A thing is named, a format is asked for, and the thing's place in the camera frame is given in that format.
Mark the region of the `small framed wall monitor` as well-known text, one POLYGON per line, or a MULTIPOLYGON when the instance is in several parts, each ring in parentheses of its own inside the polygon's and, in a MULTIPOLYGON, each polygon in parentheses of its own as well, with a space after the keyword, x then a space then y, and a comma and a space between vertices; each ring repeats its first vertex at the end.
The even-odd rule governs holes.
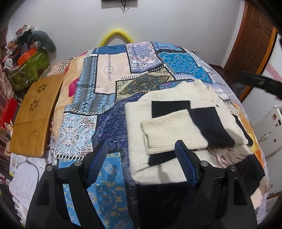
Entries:
POLYGON ((102 2, 111 2, 111 1, 119 1, 121 3, 127 4, 127 3, 129 3, 130 1, 133 1, 133 0, 102 0, 102 2))

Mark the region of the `wooden lap desk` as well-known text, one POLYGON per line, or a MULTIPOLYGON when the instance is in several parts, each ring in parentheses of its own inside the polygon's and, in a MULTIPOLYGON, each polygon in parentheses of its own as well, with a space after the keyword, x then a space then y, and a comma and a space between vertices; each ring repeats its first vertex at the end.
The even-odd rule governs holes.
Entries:
POLYGON ((17 113, 10 151, 32 157, 44 157, 51 116, 59 96, 64 73, 34 82, 17 113))

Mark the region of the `yellow foam tube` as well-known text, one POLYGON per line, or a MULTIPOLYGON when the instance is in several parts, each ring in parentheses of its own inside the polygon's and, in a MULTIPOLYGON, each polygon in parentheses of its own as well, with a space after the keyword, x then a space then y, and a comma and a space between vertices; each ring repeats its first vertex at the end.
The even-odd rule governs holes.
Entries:
POLYGON ((103 39, 99 43, 99 47, 107 46, 110 43, 110 40, 112 38, 116 38, 116 37, 119 37, 125 43, 133 43, 134 42, 133 38, 125 30, 113 29, 113 30, 109 31, 103 37, 103 39))

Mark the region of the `blue patchwork bedspread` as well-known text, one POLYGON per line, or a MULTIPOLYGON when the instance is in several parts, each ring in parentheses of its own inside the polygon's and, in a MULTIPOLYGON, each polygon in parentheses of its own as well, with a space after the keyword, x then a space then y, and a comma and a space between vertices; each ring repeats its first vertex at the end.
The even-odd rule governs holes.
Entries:
POLYGON ((240 114, 240 102, 222 77, 180 46, 104 46, 69 63, 54 111, 51 153, 55 164, 65 168, 91 152, 92 141, 107 141, 109 154, 88 189, 106 228, 139 227, 136 189, 146 172, 130 174, 125 104, 197 79, 212 87, 233 114, 240 114))

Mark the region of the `black and white striped sweater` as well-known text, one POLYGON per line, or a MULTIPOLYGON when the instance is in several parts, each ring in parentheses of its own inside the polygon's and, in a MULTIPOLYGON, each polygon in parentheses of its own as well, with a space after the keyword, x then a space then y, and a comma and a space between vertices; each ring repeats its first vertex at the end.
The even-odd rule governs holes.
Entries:
POLYGON ((130 175, 142 185, 184 182, 177 141, 216 168, 241 165, 254 207, 266 185, 261 160, 235 106, 228 108, 200 80, 152 91, 125 104, 130 175))

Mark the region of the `red box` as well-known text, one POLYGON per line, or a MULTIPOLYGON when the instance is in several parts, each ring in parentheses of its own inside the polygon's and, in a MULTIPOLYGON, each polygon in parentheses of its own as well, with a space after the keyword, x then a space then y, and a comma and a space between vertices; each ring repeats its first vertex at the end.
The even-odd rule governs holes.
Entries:
POLYGON ((6 130, 5 124, 14 122, 18 109, 19 104, 14 98, 11 98, 9 101, 7 101, 6 106, 1 114, 1 128, 6 130))

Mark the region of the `green fabric storage bin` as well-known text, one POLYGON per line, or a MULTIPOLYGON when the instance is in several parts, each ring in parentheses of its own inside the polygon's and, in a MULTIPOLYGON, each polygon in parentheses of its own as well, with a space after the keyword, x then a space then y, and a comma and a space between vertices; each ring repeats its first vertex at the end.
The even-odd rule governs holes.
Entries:
POLYGON ((8 74, 14 92, 21 91, 39 79, 49 67, 50 61, 45 51, 37 51, 21 67, 8 74))

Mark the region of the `brown wooden door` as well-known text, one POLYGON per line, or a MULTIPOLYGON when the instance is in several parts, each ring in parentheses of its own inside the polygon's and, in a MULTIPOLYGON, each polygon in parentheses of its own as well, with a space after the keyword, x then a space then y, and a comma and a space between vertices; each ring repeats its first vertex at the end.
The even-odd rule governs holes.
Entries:
POLYGON ((254 1, 244 1, 240 28, 223 69, 229 86, 239 82, 240 71, 262 72, 275 37, 273 23, 263 10, 254 1))

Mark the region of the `white sliding wardrobe door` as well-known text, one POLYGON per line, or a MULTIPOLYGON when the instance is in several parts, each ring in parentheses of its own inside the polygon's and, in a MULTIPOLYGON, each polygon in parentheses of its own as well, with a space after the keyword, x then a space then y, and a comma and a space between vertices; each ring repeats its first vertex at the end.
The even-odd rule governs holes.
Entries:
POLYGON ((253 89, 243 107, 255 136, 268 156, 281 149, 281 35, 262 75, 250 77, 253 89))

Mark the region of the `white paper stack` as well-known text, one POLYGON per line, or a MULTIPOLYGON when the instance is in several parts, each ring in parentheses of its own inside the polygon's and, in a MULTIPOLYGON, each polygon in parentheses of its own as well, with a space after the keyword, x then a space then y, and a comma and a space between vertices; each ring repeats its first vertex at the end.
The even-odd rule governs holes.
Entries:
POLYGON ((9 174, 12 180, 9 184, 9 191, 23 225, 26 224, 32 197, 46 165, 47 161, 44 158, 11 154, 9 174))

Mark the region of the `orange box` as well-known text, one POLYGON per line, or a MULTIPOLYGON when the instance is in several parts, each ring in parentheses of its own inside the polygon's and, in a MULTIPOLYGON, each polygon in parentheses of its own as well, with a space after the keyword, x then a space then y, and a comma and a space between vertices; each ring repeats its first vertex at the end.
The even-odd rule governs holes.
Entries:
POLYGON ((17 63, 19 66, 22 66, 29 58, 31 58, 37 52, 36 48, 32 48, 25 52, 18 60, 17 63))

